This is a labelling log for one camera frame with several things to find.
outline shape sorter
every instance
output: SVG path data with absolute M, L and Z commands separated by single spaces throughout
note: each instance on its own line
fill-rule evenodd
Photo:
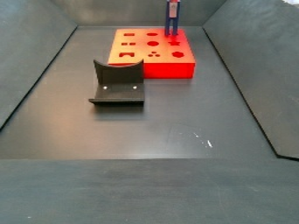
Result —
M 165 36 L 165 29 L 119 29 L 109 64 L 126 66 L 145 60 L 147 79 L 190 79 L 196 58 L 185 31 Z

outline black angled block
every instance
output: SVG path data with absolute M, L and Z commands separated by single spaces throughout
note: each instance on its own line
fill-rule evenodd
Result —
M 95 104 L 145 103 L 145 61 L 130 66 L 110 66 L 94 60 L 98 73 Z

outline circular hole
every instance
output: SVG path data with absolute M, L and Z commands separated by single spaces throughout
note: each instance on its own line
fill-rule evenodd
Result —
M 184 52 L 174 52 L 174 53 L 173 53 L 173 56 L 174 56 L 176 58 L 181 58 L 181 57 L 184 57 Z
M 158 43 L 157 41 L 150 41 L 150 42 L 147 42 L 147 44 L 149 44 L 150 46 L 159 46 L 159 43 Z
M 153 36 L 157 36 L 157 35 L 158 35 L 158 33 L 155 33 L 155 32 L 149 32 L 149 33 L 147 33 L 147 36 L 151 36 L 151 37 L 153 37 Z

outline white label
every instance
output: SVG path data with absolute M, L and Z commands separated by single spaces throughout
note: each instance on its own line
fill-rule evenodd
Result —
M 170 18 L 177 18 L 178 3 L 170 3 Z

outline gray wall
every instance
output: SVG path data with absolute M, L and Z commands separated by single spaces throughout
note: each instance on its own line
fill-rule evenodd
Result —
M 53 0 L 79 25 L 165 25 L 166 0 Z M 182 0 L 181 25 L 204 25 L 226 0 Z
M 75 28 L 49 0 L 0 0 L 0 129 Z
M 229 0 L 204 26 L 280 155 L 299 158 L 299 10 Z

